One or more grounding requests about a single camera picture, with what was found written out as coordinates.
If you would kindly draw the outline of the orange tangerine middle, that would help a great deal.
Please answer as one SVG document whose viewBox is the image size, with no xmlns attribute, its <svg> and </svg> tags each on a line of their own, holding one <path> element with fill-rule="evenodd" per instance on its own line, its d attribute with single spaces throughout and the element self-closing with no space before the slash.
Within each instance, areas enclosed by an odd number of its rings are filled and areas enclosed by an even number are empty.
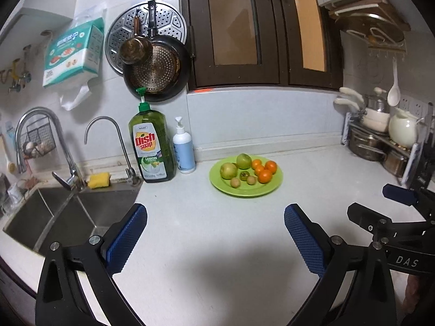
<svg viewBox="0 0 435 326">
<path fill-rule="evenodd" d="M 263 171 L 265 169 L 265 167 L 263 165 L 258 165 L 256 166 L 254 173 L 255 175 L 258 175 L 261 171 Z"/>
</svg>

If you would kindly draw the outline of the small chrome gooseneck faucet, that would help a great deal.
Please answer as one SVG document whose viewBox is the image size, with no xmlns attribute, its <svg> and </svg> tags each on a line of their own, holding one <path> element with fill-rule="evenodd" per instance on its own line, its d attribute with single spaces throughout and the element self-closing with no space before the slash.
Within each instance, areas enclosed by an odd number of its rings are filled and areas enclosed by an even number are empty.
<svg viewBox="0 0 435 326">
<path fill-rule="evenodd" d="M 83 143 L 84 145 L 88 144 L 89 140 L 89 134 L 91 132 L 91 128 L 96 125 L 98 122 L 108 122 L 114 127 L 114 131 L 116 132 L 116 139 L 112 135 L 107 136 L 107 132 L 101 130 L 99 131 L 99 134 L 97 135 L 98 140 L 98 150 L 100 158 L 106 158 L 107 154 L 110 154 L 111 151 L 118 151 L 119 153 L 122 153 L 125 164 L 126 164 L 126 176 L 127 176 L 127 182 L 131 184 L 132 186 L 138 186 L 142 180 L 139 178 L 139 175 L 136 173 L 136 170 L 134 169 L 131 159 L 129 157 L 125 141 L 122 137 L 122 131 L 120 129 L 119 124 L 117 121 L 108 116 L 108 115 L 100 115 L 95 118 L 93 118 L 86 126 L 84 136 L 83 136 Z"/>
</svg>

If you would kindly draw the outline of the green apple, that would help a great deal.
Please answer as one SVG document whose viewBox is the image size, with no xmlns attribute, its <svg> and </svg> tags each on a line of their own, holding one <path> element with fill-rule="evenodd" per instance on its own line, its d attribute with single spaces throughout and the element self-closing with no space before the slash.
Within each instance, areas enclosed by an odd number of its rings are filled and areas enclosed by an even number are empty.
<svg viewBox="0 0 435 326">
<path fill-rule="evenodd" d="M 224 180 L 231 180 L 232 178 L 235 178 L 238 173 L 237 165 L 234 163 L 224 163 L 220 167 L 220 176 Z"/>
<path fill-rule="evenodd" d="M 249 155 L 241 153 L 236 158 L 237 167 L 241 170 L 247 170 L 251 168 L 252 159 Z"/>
</svg>

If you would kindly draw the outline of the stainless steel pot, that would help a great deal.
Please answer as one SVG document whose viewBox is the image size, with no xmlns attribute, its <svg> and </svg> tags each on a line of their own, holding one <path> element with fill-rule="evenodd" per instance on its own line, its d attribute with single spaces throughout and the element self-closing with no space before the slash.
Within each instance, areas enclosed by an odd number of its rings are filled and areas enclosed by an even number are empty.
<svg viewBox="0 0 435 326">
<path fill-rule="evenodd" d="M 386 157 L 385 144 L 381 140 L 355 128 L 350 129 L 349 149 L 367 161 L 380 162 Z"/>
</svg>

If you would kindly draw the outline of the metal dish rack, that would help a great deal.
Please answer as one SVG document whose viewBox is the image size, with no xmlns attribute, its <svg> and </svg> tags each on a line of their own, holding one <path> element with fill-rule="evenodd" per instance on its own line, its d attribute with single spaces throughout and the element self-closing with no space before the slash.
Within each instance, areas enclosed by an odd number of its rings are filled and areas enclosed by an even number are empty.
<svg viewBox="0 0 435 326">
<path fill-rule="evenodd" d="M 415 143 L 411 149 L 405 149 L 391 140 L 386 134 L 377 133 L 359 122 L 359 114 L 348 112 L 345 116 L 341 142 L 349 147 L 350 129 L 355 128 L 373 135 L 385 144 L 386 157 L 378 162 L 390 174 L 393 174 L 400 186 L 408 189 L 417 178 L 417 164 L 422 160 L 422 144 Z"/>
</svg>

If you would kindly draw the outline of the white bowl stack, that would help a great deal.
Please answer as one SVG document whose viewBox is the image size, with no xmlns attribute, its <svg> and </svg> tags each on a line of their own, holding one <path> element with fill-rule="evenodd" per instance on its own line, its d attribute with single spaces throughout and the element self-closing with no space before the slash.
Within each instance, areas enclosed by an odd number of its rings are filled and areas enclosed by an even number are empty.
<svg viewBox="0 0 435 326">
<path fill-rule="evenodd" d="M 379 133 L 387 133 L 390 114 L 366 108 L 361 117 L 363 126 Z"/>
</svg>

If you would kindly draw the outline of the white ceramic teapot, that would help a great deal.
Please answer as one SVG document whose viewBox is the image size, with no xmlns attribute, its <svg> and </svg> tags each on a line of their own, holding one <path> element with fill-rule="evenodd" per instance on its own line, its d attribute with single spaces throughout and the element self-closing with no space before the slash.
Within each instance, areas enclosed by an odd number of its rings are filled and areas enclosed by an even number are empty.
<svg viewBox="0 0 435 326">
<path fill-rule="evenodd" d="M 417 125 L 424 121 L 424 118 L 417 118 L 407 110 L 397 108 L 389 120 L 389 137 L 396 144 L 412 148 L 417 142 Z"/>
</svg>

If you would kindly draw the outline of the teal white packaged bag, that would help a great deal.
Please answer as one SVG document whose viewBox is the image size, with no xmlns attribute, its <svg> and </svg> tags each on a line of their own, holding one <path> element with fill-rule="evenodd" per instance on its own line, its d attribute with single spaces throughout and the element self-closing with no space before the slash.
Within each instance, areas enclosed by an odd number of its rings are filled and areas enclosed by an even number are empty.
<svg viewBox="0 0 435 326">
<path fill-rule="evenodd" d="M 46 49 L 42 86 L 58 95 L 64 110 L 86 101 L 91 95 L 88 82 L 99 76 L 105 12 L 104 4 L 83 10 Z"/>
</svg>

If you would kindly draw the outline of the dark brown window frame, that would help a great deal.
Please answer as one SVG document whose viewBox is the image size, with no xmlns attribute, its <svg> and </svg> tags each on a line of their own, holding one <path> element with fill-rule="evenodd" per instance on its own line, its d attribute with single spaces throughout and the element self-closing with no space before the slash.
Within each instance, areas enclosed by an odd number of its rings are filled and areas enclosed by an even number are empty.
<svg viewBox="0 0 435 326">
<path fill-rule="evenodd" d="M 281 86 L 336 90 L 339 29 L 318 0 L 181 0 L 190 90 Z"/>
</svg>

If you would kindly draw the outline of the green plate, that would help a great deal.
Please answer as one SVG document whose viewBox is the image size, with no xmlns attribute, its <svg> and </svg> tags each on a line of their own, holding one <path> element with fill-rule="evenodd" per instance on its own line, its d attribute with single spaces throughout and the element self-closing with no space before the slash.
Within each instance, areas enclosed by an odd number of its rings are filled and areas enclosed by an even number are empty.
<svg viewBox="0 0 435 326">
<path fill-rule="evenodd" d="M 253 198 L 269 194 L 282 184 L 276 162 L 257 155 L 235 155 L 219 160 L 209 171 L 211 184 L 230 196 Z"/>
</svg>

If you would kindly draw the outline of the small green persimmon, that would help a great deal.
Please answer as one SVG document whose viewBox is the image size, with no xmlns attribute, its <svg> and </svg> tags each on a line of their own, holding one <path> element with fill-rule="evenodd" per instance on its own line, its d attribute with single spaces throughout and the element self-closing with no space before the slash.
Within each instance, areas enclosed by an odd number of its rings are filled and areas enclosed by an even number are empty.
<svg viewBox="0 0 435 326">
<path fill-rule="evenodd" d="M 246 181 L 248 176 L 250 176 L 248 171 L 242 171 L 242 172 L 240 172 L 239 178 L 242 181 Z"/>
</svg>

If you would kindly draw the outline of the white blue pump bottle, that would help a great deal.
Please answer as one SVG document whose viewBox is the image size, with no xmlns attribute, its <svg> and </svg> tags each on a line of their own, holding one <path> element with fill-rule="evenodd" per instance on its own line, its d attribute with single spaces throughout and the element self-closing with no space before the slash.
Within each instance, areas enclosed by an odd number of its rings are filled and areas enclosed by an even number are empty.
<svg viewBox="0 0 435 326">
<path fill-rule="evenodd" d="M 182 174 L 190 174 L 196 168 L 192 136 L 185 131 L 181 116 L 175 117 L 175 121 L 177 126 L 173 136 L 173 148 L 178 170 Z"/>
</svg>

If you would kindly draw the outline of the orange tangerine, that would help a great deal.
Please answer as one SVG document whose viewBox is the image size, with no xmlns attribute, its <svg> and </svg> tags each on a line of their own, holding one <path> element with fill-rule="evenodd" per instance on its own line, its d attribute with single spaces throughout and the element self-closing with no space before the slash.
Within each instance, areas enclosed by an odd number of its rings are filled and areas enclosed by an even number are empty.
<svg viewBox="0 0 435 326">
<path fill-rule="evenodd" d="M 258 165 L 256 166 L 254 173 L 255 175 L 258 175 L 261 171 L 263 171 L 265 169 L 265 167 L 263 165 Z"/>
<path fill-rule="evenodd" d="M 264 165 L 265 169 L 270 171 L 272 174 L 277 172 L 278 166 L 274 161 L 267 161 Z"/>
<path fill-rule="evenodd" d="M 251 167 L 253 170 L 256 170 L 257 168 L 263 168 L 262 161 L 260 159 L 255 159 L 251 163 Z"/>
<path fill-rule="evenodd" d="M 262 183 L 262 184 L 270 183 L 270 181 L 273 178 L 273 175 L 274 174 L 270 170 L 263 169 L 263 170 L 259 171 L 257 174 L 258 182 Z"/>
</svg>

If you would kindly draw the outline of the round metal steamer plate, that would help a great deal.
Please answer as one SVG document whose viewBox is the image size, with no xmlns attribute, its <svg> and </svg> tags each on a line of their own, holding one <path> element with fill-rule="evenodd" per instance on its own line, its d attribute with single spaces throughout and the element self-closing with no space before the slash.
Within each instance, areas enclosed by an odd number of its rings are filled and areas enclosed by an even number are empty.
<svg viewBox="0 0 435 326">
<path fill-rule="evenodd" d="M 139 34 L 147 37 L 149 9 L 147 2 L 130 7 L 121 13 L 108 29 L 105 37 L 105 55 L 111 68 L 123 75 L 123 62 L 119 50 L 121 45 L 133 37 L 134 19 L 139 18 Z M 156 3 L 156 27 L 159 35 L 169 35 L 182 43 L 187 40 L 187 24 L 180 12 L 164 2 Z"/>
</svg>

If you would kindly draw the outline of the small brown kiwi right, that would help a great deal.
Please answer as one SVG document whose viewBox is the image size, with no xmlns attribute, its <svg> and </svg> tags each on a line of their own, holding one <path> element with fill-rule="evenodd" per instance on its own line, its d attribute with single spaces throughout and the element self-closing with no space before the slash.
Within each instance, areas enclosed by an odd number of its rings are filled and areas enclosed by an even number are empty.
<svg viewBox="0 0 435 326">
<path fill-rule="evenodd" d="M 253 177 L 253 176 L 248 176 L 246 179 L 247 184 L 249 184 L 250 186 L 253 186 L 257 183 L 257 178 Z"/>
</svg>

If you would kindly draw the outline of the white hanging spoon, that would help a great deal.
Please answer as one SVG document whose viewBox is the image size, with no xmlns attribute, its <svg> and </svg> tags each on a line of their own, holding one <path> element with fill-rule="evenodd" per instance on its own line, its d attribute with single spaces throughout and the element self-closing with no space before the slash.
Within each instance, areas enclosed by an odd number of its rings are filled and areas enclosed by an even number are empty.
<svg viewBox="0 0 435 326">
<path fill-rule="evenodd" d="M 401 100 L 401 92 L 398 80 L 398 67 L 397 58 L 392 57 L 392 73 L 393 73 L 393 84 L 387 93 L 387 103 L 390 107 L 397 107 Z"/>
</svg>

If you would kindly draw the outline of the small brown kiwi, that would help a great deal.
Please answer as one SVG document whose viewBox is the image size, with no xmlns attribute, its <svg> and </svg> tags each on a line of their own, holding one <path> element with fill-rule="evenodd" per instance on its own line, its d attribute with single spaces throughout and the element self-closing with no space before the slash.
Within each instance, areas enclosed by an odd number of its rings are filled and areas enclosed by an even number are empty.
<svg viewBox="0 0 435 326">
<path fill-rule="evenodd" d="M 249 184 L 250 186 L 253 186 L 257 183 L 257 178 L 253 177 L 253 176 L 248 176 L 246 179 L 247 184 Z"/>
<path fill-rule="evenodd" d="M 232 188 L 237 189 L 237 188 L 240 187 L 241 182 L 240 182 L 240 180 L 239 180 L 238 178 L 234 177 L 234 178 L 232 178 L 232 179 L 230 180 L 230 185 L 232 186 Z"/>
</svg>

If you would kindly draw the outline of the yellow sponge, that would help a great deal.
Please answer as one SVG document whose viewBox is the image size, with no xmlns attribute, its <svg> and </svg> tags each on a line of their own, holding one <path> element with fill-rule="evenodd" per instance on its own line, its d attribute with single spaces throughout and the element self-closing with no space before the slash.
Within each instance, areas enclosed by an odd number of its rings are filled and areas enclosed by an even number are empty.
<svg viewBox="0 0 435 326">
<path fill-rule="evenodd" d="M 88 187 L 90 189 L 103 189 L 110 185 L 111 175 L 108 172 L 92 174 L 88 180 Z"/>
</svg>

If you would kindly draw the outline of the green dish soap bottle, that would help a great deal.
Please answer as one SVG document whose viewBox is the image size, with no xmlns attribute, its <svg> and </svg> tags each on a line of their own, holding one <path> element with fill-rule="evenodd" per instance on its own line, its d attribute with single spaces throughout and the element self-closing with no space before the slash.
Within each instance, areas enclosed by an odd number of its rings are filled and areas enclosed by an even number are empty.
<svg viewBox="0 0 435 326">
<path fill-rule="evenodd" d="M 146 183 L 170 181 L 175 176 L 175 159 L 167 133 L 165 115 L 145 100 L 146 87 L 139 87 L 138 113 L 128 128 L 142 179 Z"/>
</svg>

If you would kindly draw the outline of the green apple back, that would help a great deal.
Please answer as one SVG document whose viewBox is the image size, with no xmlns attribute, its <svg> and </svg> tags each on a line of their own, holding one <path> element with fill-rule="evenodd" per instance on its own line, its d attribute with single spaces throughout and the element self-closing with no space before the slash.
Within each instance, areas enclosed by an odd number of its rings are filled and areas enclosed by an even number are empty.
<svg viewBox="0 0 435 326">
<path fill-rule="evenodd" d="M 236 158 L 237 167 L 241 170 L 247 170 L 251 168 L 252 159 L 249 155 L 241 153 Z"/>
</svg>

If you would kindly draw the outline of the green apple left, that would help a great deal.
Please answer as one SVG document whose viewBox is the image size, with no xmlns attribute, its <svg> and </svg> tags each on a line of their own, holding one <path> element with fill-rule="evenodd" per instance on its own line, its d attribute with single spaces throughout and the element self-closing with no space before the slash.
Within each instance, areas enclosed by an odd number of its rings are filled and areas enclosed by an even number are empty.
<svg viewBox="0 0 435 326">
<path fill-rule="evenodd" d="M 234 163 L 224 163 L 220 167 L 220 176 L 224 180 L 231 180 L 232 178 L 235 178 L 238 173 L 237 165 Z"/>
</svg>

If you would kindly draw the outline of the black frying pan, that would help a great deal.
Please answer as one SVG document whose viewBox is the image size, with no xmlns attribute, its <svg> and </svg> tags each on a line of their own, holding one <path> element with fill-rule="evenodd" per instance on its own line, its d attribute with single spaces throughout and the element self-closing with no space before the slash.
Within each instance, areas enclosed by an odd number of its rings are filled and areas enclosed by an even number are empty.
<svg viewBox="0 0 435 326">
<path fill-rule="evenodd" d="M 149 22 L 147 39 L 153 46 L 151 58 L 134 65 L 123 63 L 123 78 L 128 90 L 136 97 L 136 89 L 146 87 L 145 99 L 164 102 L 177 96 L 187 85 L 192 61 L 186 46 L 169 35 L 159 35 L 156 27 L 156 2 L 147 2 Z"/>
</svg>

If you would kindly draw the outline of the small brown kiwi left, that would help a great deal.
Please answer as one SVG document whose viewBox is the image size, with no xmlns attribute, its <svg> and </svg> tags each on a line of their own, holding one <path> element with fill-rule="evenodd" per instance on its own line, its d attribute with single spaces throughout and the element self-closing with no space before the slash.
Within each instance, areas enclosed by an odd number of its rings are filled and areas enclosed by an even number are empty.
<svg viewBox="0 0 435 326">
<path fill-rule="evenodd" d="M 240 180 L 239 180 L 238 178 L 234 177 L 234 178 L 232 178 L 232 179 L 230 180 L 230 185 L 232 186 L 232 188 L 237 189 L 237 188 L 240 187 L 241 182 L 240 182 Z"/>
</svg>

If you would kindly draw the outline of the stainless steel sink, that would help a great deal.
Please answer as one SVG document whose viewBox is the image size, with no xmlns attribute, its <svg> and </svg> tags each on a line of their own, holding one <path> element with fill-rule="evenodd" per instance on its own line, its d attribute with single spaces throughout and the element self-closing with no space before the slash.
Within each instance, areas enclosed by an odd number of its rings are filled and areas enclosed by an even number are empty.
<svg viewBox="0 0 435 326">
<path fill-rule="evenodd" d="M 125 183 L 80 193 L 60 187 L 37 189 L 6 223 L 4 232 L 42 256 L 53 242 L 81 245 L 122 220 L 139 190 Z"/>
</svg>

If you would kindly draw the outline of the large chrome kitchen faucet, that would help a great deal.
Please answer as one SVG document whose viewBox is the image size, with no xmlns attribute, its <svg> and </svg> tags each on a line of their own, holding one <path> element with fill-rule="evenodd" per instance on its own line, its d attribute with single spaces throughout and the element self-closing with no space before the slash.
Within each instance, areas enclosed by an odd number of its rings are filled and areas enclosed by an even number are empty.
<svg viewBox="0 0 435 326">
<path fill-rule="evenodd" d="M 34 128 L 22 134 L 24 125 L 33 117 L 39 115 L 37 122 L 47 120 L 43 126 Z M 23 174 L 27 171 L 25 160 L 32 158 L 40 158 L 50 153 L 55 147 L 55 137 L 53 136 L 52 126 L 55 128 L 55 133 L 58 139 L 58 144 L 63 151 L 66 163 L 69 168 L 69 177 L 62 178 L 55 171 L 52 172 L 53 178 L 68 191 L 82 191 L 86 187 L 86 182 L 80 173 L 78 165 L 75 163 L 72 154 L 66 144 L 63 129 L 57 115 L 45 107 L 35 107 L 27 110 L 18 121 L 15 128 L 14 143 L 15 156 L 18 172 Z"/>
</svg>

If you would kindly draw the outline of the wall shelf with lids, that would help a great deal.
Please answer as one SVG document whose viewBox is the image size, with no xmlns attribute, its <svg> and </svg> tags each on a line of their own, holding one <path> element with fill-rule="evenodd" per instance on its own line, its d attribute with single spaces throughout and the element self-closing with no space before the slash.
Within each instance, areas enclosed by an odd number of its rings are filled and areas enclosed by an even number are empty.
<svg viewBox="0 0 435 326">
<path fill-rule="evenodd" d="M 357 37 L 370 49 L 407 53 L 405 32 L 411 27 L 388 0 L 360 0 L 329 11 L 339 30 Z"/>
</svg>

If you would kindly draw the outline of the orange tangerine back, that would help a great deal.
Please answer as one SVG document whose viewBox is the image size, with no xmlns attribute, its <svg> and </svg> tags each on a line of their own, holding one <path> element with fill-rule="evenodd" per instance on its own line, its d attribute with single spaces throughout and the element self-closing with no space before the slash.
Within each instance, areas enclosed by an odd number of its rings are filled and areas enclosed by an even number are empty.
<svg viewBox="0 0 435 326">
<path fill-rule="evenodd" d="M 251 163 L 251 167 L 253 170 L 256 170 L 257 168 L 263 168 L 262 161 L 260 159 L 255 159 Z"/>
</svg>

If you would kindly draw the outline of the orange tangerine front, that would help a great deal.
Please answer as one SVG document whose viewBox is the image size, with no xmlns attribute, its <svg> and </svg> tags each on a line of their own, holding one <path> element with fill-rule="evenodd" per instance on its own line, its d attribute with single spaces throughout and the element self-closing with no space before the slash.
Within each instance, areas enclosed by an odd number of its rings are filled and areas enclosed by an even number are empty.
<svg viewBox="0 0 435 326">
<path fill-rule="evenodd" d="M 270 183 L 270 181 L 273 178 L 273 175 L 274 174 L 270 170 L 263 169 L 263 170 L 259 171 L 257 174 L 258 182 L 262 183 L 262 184 Z"/>
</svg>

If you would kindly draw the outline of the small copper saucepan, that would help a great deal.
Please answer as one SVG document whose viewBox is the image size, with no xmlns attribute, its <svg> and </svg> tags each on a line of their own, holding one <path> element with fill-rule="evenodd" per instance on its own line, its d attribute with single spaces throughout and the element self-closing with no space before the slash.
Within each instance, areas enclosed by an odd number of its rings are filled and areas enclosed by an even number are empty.
<svg viewBox="0 0 435 326">
<path fill-rule="evenodd" d="M 137 10 L 133 19 L 133 36 L 122 43 L 119 57 L 127 65 L 148 61 L 153 53 L 151 42 L 140 34 L 141 22 Z"/>
</svg>

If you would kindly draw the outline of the orange tangerine right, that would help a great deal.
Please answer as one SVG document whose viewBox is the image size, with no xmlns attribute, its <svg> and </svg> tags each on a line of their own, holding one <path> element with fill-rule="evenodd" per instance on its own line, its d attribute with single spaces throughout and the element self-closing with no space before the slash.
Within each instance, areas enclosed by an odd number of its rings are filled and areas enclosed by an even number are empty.
<svg viewBox="0 0 435 326">
<path fill-rule="evenodd" d="M 277 172 L 278 166 L 274 161 L 267 161 L 264 165 L 265 169 L 270 171 L 272 174 Z"/>
</svg>

